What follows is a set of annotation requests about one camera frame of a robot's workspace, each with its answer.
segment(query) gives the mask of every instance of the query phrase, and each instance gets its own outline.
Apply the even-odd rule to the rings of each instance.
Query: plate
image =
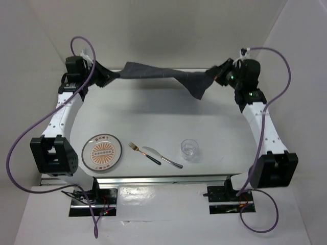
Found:
[[[84,165],[96,172],[112,168],[120,160],[122,144],[111,134],[99,134],[89,139],[82,150]]]

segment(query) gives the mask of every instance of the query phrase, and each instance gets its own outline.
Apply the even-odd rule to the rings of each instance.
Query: fork tines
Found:
[[[137,147],[134,143],[129,142],[128,145],[129,145],[129,147],[131,147],[133,150],[138,151],[138,147]]]

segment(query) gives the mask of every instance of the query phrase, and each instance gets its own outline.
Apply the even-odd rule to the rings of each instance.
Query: butter knife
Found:
[[[150,147],[147,147],[147,146],[144,146],[144,147],[142,147],[142,148],[143,148],[143,149],[146,149],[147,151],[153,153],[153,154],[156,155],[157,157],[160,157],[163,161],[166,161],[166,162],[170,163],[171,165],[173,165],[173,166],[175,166],[175,167],[177,167],[177,168],[179,168],[179,169],[183,168],[183,165],[180,165],[180,164],[178,164],[178,163],[176,163],[176,162],[173,162],[173,161],[167,159],[166,157],[163,157],[159,152],[157,152],[157,151],[156,151],[155,149],[153,149],[153,148],[150,148]]]

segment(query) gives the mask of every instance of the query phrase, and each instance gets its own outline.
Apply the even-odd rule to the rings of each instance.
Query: purple cable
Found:
[[[276,54],[278,54],[282,60],[284,61],[284,63],[286,64],[286,67],[287,67],[287,71],[288,71],[288,81],[287,81],[287,85],[286,87],[284,88],[284,90],[278,94],[276,97],[274,97],[271,101],[269,101],[264,110],[263,110],[263,113],[262,113],[262,124],[261,124],[261,133],[260,133],[260,139],[259,139],[259,144],[258,144],[258,150],[256,151],[256,155],[255,155],[255,159],[254,159],[254,163],[252,165],[252,169],[249,173],[249,176],[246,180],[246,182],[244,183],[243,187],[239,190],[239,192],[236,194],[236,196],[239,196],[240,194],[242,194],[243,192],[246,192],[246,191],[249,191],[249,190],[245,190],[246,186],[248,185],[248,183],[250,182],[253,174],[254,174],[254,170],[256,168],[256,165],[258,163],[258,159],[259,159],[259,155],[260,155],[260,152],[261,152],[261,148],[262,148],[262,144],[263,144],[263,139],[264,139],[264,133],[265,133],[265,122],[266,122],[266,111],[268,109],[268,107],[274,102],[276,101],[278,98],[280,98],[286,91],[287,89],[289,88],[290,84],[291,84],[291,79],[292,79],[292,74],[291,74],[291,68],[290,68],[290,65],[288,64],[286,58],[284,57],[284,55],[282,55],[279,51],[273,49],[273,48],[270,48],[270,47],[252,47],[250,48],[250,50],[269,50],[269,51],[272,51]],[[262,191],[262,190],[258,190],[258,189],[254,189],[254,191],[259,191],[259,192],[262,192],[264,193],[265,195],[267,195],[271,200],[272,202],[274,203],[274,206],[276,208],[276,221],[275,221],[275,224],[268,230],[265,230],[265,231],[258,231],[258,230],[255,230],[251,227],[249,227],[243,220],[243,217],[242,217],[242,212],[244,210],[244,208],[246,206],[244,206],[241,210],[240,210],[240,217],[241,217],[241,221],[242,223],[245,225],[246,228],[248,228],[249,230],[253,231],[253,232],[257,232],[257,233],[267,233],[267,232],[270,232],[272,231],[273,229],[275,229],[275,227],[277,226],[277,223],[278,223],[278,219],[279,219],[279,213],[278,213],[278,207],[277,207],[277,203],[276,201],[272,198],[271,195],[269,195],[268,193]]]
[[[32,193],[32,194],[44,194],[44,193],[50,193],[50,192],[53,192],[53,191],[58,191],[58,190],[62,190],[62,189],[65,189],[65,188],[68,188],[68,187],[78,187],[84,194],[86,200],[87,200],[87,203],[88,203],[88,206],[90,208],[90,212],[91,212],[91,216],[92,216],[92,219],[93,219],[93,223],[94,223],[94,236],[95,238],[98,238],[98,226],[97,226],[97,221],[96,221],[96,218],[95,218],[95,215],[94,215],[94,212],[93,212],[93,209],[92,209],[92,206],[91,206],[91,202],[86,194],[86,192],[84,191],[84,189],[78,185],[65,185],[65,186],[62,186],[62,187],[58,187],[58,188],[55,188],[55,189],[52,189],[52,190],[45,190],[45,191],[33,191],[33,190],[28,190],[24,187],[22,187],[20,184],[18,184],[18,182],[14,179],[14,177],[12,176],[11,174],[11,171],[10,171],[10,158],[11,158],[11,155],[15,149],[15,147],[17,146],[17,144],[19,143],[19,141],[29,132],[31,131],[33,128],[35,128],[37,125],[39,125],[41,122],[43,122],[44,120],[46,120],[47,118],[49,118],[50,116],[52,116],[53,114],[55,114],[57,111],[59,111],[62,107],[64,107],[66,104],[68,104],[85,86],[86,84],[90,81],[93,73],[94,73],[94,70],[96,68],[96,52],[92,46],[92,44],[85,38],[85,37],[81,37],[81,36],[76,36],[76,37],[73,37],[72,40],[71,40],[71,51],[73,53],[73,55],[75,55],[74,53],[74,50],[73,50],[73,42],[76,40],[76,39],[82,39],[84,40],[85,42],[87,42],[87,44],[90,46],[91,50],[92,50],[92,54],[93,54],[93,65],[92,65],[92,68],[91,68],[91,72],[90,74],[88,75],[87,79],[85,80],[85,82],[82,84],[82,86],[75,91],[75,93],[73,93],[73,95],[71,97],[69,97],[61,106],[58,106],[55,110],[53,110],[52,112],[50,112],[49,114],[47,114],[46,116],[44,116],[43,118],[41,118],[39,121],[37,121],[35,124],[31,125],[29,128],[27,128],[24,132],[22,132],[21,135],[19,135],[19,137],[14,141],[14,143],[12,144],[12,146],[10,147],[9,149],[9,152],[8,152],[8,155],[7,155],[7,160],[6,160],[6,170],[7,170],[7,174],[8,174],[8,177],[9,179],[11,180],[11,182],[19,189],[21,189],[22,191],[25,191],[25,192],[28,192],[28,193]]]
[[[247,206],[252,205],[252,204],[248,204],[248,205],[244,206],[243,208],[241,208],[241,210],[240,210],[240,218],[241,218],[241,221],[242,221],[242,223],[245,225],[245,227],[246,227],[247,229],[249,229],[250,231],[253,231],[253,232],[255,232],[255,233],[267,233],[267,232],[270,232],[270,231],[272,231],[273,229],[276,228],[276,226],[277,226],[277,224],[278,224],[278,220],[279,220],[279,211],[278,211],[277,203],[276,203],[276,201],[274,200],[274,198],[272,198],[271,195],[269,195],[267,192],[265,192],[265,191],[263,191],[263,190],[253,189],[253,190],[251,190],[251,191],[262,192],[263,194],[267,195],[267,196],[272,200],[272,202],[274,203],[275,209],[276,209],[276,221],[275,221],[274,225],[273,225],[271,228],[269,228],[268,230],[264,230],[264,231],[258,231],[258,230],[255,230],[255,229],[249,227],[249,226],[244,222],[243,217],[242,217],[242,213],[243,213],[243,210],[244,210]]]

